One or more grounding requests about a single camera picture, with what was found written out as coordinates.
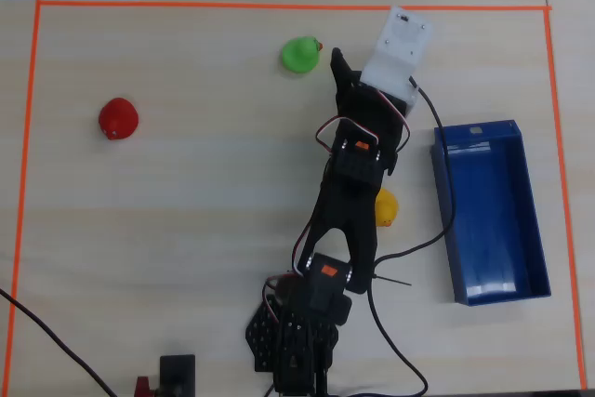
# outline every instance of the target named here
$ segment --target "blue container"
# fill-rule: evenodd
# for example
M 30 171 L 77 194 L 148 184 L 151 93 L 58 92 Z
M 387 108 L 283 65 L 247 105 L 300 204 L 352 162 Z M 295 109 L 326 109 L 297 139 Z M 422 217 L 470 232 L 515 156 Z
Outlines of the blue container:
M 456 195 L 446 235 L 455 300 L 468 306 L 548 297 L 548 272 L 521 131 L 514 121 L 444 128 Z M 442 138 L 431 149 L 438 199 L 450 218 Z

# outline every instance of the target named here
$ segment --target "yellow rubber duck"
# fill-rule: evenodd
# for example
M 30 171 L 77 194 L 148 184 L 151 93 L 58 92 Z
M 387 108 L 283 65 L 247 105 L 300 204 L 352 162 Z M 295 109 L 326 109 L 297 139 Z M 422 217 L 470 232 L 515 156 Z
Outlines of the yellow rubber duck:
M 374 210 L 376 212 L 376 226 L 389 227 L 397 217 L 397 213 L 399 212 L 399 202 L 397 202 L 395 196 L 392 195 L 392 192 L 380 188 L 380 191 L 376 196 Z

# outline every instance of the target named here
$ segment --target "green toy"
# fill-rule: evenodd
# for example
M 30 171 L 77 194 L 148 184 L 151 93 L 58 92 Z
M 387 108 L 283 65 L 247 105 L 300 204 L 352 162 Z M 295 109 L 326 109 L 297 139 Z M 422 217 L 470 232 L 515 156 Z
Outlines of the green toy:
M 318 64 L 322 49 L 323 45 L 312 36 L 297 37 L 284 45 L 281 61 L 290 72 L 307 73 Z

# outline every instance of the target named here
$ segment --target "red rubber duck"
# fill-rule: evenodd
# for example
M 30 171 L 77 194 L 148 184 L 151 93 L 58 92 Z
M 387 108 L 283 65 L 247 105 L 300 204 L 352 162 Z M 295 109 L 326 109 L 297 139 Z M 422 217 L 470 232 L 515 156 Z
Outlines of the red rubber duck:
M 108 139 L 127 139 L 139 125 L 139 114 L 132 103 L 114 98 L 99 113 L 99 127 Z

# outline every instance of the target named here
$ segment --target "orange boundary line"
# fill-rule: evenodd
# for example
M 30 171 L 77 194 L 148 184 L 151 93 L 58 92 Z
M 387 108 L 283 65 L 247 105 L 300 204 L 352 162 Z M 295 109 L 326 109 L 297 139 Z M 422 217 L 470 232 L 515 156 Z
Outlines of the orange boundary line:
M 39 38 L 39 16 L 41 2 L 35 1 L 35 16 L 33 19 L 33 39 L 31 42 L 31 58 L 29 60 L 29 84 L 27 85 L 27 105 L 25 106 L 25 128 L 22 136 L 22 156 L 20 158 L 20 188 L 19 211 L 17 215 L 17 235 L 15 238 L 15 260 L 12 265 L 12 288 L 10 296 L 17 297 L 19 289 L 20 246 L 22 241 L 22 222 L 25 213 L 25 191 L 27 189 L 27 162 L 29 159 L 29 135 L 31 129 L 31 111 L 33 108 L 33 84 L 35 80 L 35 64 L 37 62 L 37 41 Z M 8 381 L 10 380 L 10 362 L 12 360 L 12 341 L 15 330 L 15 306 L 10 304 L 8 313 L 7 351 L 4 361 L 4 379 L 2 381 L 2 397 L 8 396 Z
M 293 5 L 293 4 L 253 4 L 253 3 L 225 3 L 225 2 L 112 2 L 112 1 L 70 1 L 70 0 L 36 0 L 35 16 L 33 20 L 33 40 L 31 46 L 31 59 L 29 62 L 29 83 L 27 86 L 27 104 L 25 109 L 25 124 L 22 143 L 22 157 L 20 162 L 20 191 L 19 210 L 17 217 L 17 234 L 15 240 L 15 259 L 12 272 L 11 296 L 17 297 L 19 288 L 20 250 L 22 241 L 22 229 L 25 208 L 25 192 L 27 187 L 27 164 L 29 157 L 29 139 L 31 130 L 31 116 L 33 108 L 33 85 L 35 79 L 35 65 L 37 60 L 37 44 L 39 40 L 39 20 L 41 6 L 61 7 L 202 7 L 202 8 L 244 8 L 244 9 L 284 9 L 284 10 L 326 10 L 326 11 L 388 11 L 390 6 L 377 5 Z M 551 27 L 549 24 L 549 12 L 551 6 L 403 6 L 405 9 L 417 11 L 542 11 L 544 17 L 546 46 L 548 49 L 549 83 L 551 88 L 551 100 L 554 112 L 554 125 L 556 128 L 556 142 L 558 146 L 558 160 L 560 164 L 560 176 L 562 184 L 562 201 L 564 207 L 564 218 L 566 224 L 566 239 L 568 244 L 568 258 L 570 267 L 570 280 L 572 288 L 573 312 L 575 319 L 575 343 L 576 358 L 578 362 L 578 373 L 580 386 L 583 390 L 587 388 L 587 374 L 585 371 L 585 357 L 582 344 L 582 329 L 580 303 L 578 300 L 578 284 L 576 280 L 575 248 L 573 240 L 573 228 L 570 215 L 570 202 L 568 198 L 568 185 L 566 181 L 566 167 L 564 162 L 564 149 L 562 145 L 562 125 L 560 121 L 560 106 L 558 102 L 558 89 L 556 87 L 556 71 L 554 67 L 553 45 L 551 42 Z M 12 358 L 12 346 L 14 337 L 15 307 L 10 305 L 8 315 L 7 350 L 5 357 L 4 380 L 2 383 L 2 397 L 8 396 L 8 382 L 10 379 L 10 363 Z
M 325 11 L 389 11 L 390 5 L 299 5 L 255 4 L 243 2 L 117 2 L 93 0 L 40 0 L 41 5 L 60 7 L 186 7 L 186 8 L 243 8 L 243 9 L 298 9 Z M 465 6 L 465 5 L 405 5 L 415 11 L 545 11 L 548 5 L 528 6 Z
M 554 109 L 554 125 L 556 126 L 556 143 L 558 146 L 558 161 L 560 163 L 560 179 L 562 184 L 562 201 L 564 203 L 564 219 L 566 223 L 566 241 L 568 244 L 568 262 L 570 264 L 570 286 L 573 296 L 573 313 L 575 316 L 576 359 L 578 360 L 578 375 L 580 387 L 587 389 L 587 373 L 585 371 L 585 354 L 583 352 L 582 325 L 580 317 L 580 302 L 578 300 L 578 283 L 576 280 L 575 242 L 573 239 L 573 222 L 570 216 L 570 200 L 568 198 L 568 183 L 566 181 L 566 163 L 562 144 L 562 124 L 560 121 L 560 105 L 558 103 L 558 88 L 556 83 L 556 69 L 554 67 L 554 50 L 551 43 L 551 27 L 549 26 L 549 12 L 543 11 L 543 21 L 546 28 L 546 46 L 548 48 L 549 86 L 551 88 L 551 102 Z

